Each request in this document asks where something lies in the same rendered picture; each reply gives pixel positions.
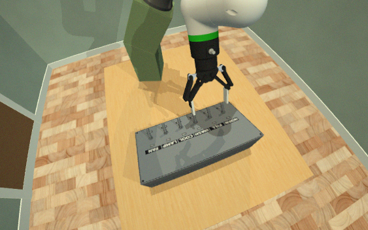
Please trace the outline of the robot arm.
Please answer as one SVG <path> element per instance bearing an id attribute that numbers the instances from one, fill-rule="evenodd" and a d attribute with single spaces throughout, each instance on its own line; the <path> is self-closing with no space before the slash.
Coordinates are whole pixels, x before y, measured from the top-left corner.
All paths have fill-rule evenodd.
<path id="1" fill-rule="evenodd" d="M 173 0 L 143 0 L 151 7 L 170 11 Z M 220 53 L 218 26 L 244 28 L 256 23 L 268 0 L 181 0 L 191 57 L 212 59 Z"/>

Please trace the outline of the grey switch console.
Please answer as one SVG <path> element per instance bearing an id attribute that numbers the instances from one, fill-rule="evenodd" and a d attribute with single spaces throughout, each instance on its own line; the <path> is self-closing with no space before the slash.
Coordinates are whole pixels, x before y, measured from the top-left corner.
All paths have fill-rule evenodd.
<path id="1" fill-rule="evenodd" d="M 140 183 L 153 188 L 174 180 L 238 154 L 263 136 L 230 102 L 140 130 L 135 132 Z"/>

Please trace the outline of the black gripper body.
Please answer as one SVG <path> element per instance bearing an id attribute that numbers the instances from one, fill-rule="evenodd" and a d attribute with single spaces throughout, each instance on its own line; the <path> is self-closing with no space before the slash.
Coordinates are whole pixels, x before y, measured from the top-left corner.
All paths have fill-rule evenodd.
<path id="1" fill-rule="evenodd" d="M 206 74 L 208 78 L 204 83 L 212 82 L 214 78 L 210 74 L 214 73 L 215 75 L 217 75 L 218 73 L 217 56 L 212 59 L 206 59 L 206 60 L 194 59 L 194 61 L 195 61 L 195 70 L 196 70 L 195 73 L 197 73 L 196 77 L 199 80 L 201 80 L 203 76 Z"/>

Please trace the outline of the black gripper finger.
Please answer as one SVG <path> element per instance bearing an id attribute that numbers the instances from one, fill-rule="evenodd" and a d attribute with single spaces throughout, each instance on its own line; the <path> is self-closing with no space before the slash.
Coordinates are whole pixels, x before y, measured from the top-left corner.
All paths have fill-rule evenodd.
<path id="1" fill-rule="evenodd" d="M 214 73 L 211 73 L 210 75 L 215 78 L 219 83 L 221 83 L 221 85 L 223 85 L 223 90 L 224 90 L 224 102 L 226 104 L 228 104 L 228 99 L 229 99 L 229 90 L 231 89 L 230 87 L 233 86 L 233 83 L 226 71 L 226 66 L 220 64 L 220 66 L 218 67 L 218 70 L 222 73 L 222 75 L 224 76 L 227 84 L 225 82 L 223 82 L 219 77 L 217 77 Z"/>
<path id="2" fill-rule="evenodd" d="M 206 74 L 203 76 L 203 78 L 201 79 L 201 81 L 197 78 L 197 80 L 195 81 L 195 84 L 194 84 L 194 86 L 192 88 L 193 81 L 195 80 L 196 74 L 197 73 L 195 73 L 195 74 L 188 73 L 188 81 L 186 83 L 186 87 L 185 87 L 184 94 L 183 94 L 183 97 L 182 97 L 185 102 L 186 101 L 189 102 L 189 106 L 191 108 L 191 112 L 192 112 L 193 115 L 195 115 L 193 98 L 197 94 L 199 88 L 203 85 L 203 83 L 205 82 L 205 80 L 208 78 L 208 76 Z"/>

